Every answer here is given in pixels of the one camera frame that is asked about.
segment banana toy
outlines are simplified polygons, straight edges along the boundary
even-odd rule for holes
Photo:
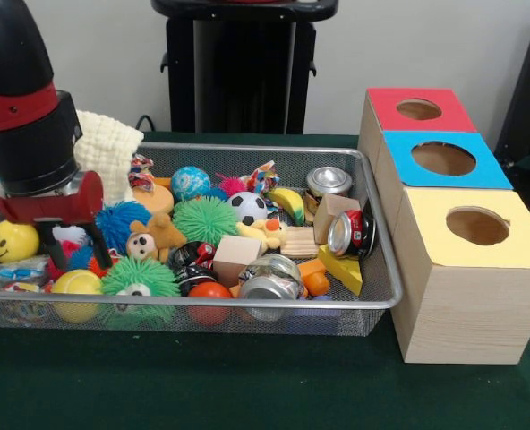
[[[265,193],[265,197],[278,203],[285,211],[289,212],[297,227],[301,227],[304,224],[304,204],[303,198],[299,193],[288,188],[277,187]]]

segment brown teddy bear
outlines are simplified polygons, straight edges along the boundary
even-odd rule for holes
[[[132,234],[126,244],[128,256],[145,260],[153,258],[165,263],[170,248],[184,246],[187,239],[166,213],[155,213],[147,226],[139,221],[130,224]]]

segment black stand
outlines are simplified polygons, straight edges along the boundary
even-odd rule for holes
[[[316,31],[338,0],[151,0],[167,20],[172,131],[303,133]]]

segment wire mesh basket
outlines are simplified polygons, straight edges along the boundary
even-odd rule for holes
[[[368,160],[360,152],[143,143],[139,153],[155,161],[154,176],[171,176],[188,165],[197,166],[214,178],[216,173],[236,176],[274,159],[282,186],[295,190],[306,188],[306,174],[313,168],[334,166],[345,170],[353,178],[350,197],[372,213],[377,225],[377,245],[361,263],[360,296],[331,276],[332,301],[0,292],[0,327],[367,336],[384,311],[402,297],[396,257],[376,185]],[[268,318],[255,319],[260,313]],[[143,314],[150,317],[136,316]]]

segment white cloth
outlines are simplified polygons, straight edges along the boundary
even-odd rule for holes
[[[109,116],[77,111],[83,136],[74,146],[82,170],[102,178],[104,204],[133,200],[128,173],[143,133]]]

